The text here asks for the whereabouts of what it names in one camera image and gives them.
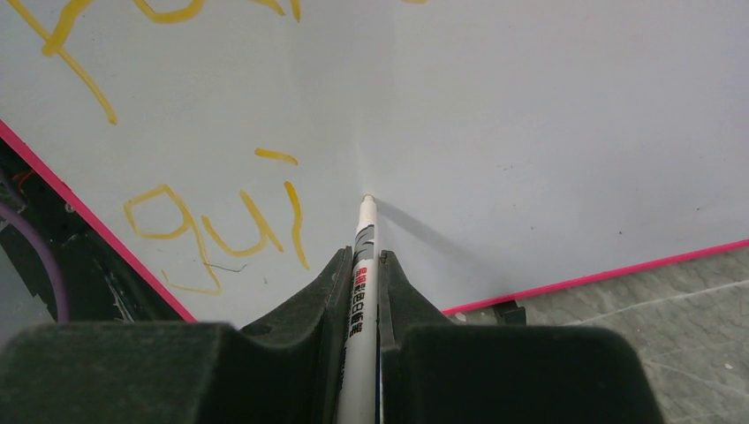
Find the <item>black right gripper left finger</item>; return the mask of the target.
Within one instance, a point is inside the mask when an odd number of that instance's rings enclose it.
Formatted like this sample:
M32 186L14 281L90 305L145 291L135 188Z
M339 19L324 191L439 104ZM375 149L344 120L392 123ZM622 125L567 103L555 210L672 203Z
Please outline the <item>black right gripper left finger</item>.
M4 423L330 423L352 250L262 318L75 322L20 332L1 354Z

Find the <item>red-framed whiteboard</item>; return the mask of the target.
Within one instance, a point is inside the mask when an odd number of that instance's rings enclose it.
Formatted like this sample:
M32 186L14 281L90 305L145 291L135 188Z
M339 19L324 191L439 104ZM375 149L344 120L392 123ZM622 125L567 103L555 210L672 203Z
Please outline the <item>red-framed whiteboard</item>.
M745 1L4 1L1 135L178 313L354 240L457 312L748 240Z

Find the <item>yellow whiteboard marker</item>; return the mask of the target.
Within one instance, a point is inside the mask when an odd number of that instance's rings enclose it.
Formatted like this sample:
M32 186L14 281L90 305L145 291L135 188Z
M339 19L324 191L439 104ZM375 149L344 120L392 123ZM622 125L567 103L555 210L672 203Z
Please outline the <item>yellow whiteboard marker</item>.
M354 239L337 423L378 421L378 255L377 206L374 197L366 195L359 207Z

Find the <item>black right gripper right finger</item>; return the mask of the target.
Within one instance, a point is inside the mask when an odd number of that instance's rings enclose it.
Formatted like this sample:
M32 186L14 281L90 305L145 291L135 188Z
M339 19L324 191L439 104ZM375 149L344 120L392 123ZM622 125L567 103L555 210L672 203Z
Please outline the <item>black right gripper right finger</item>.
M379 264L388 423L660 423L637 353L593 327L456 324Z

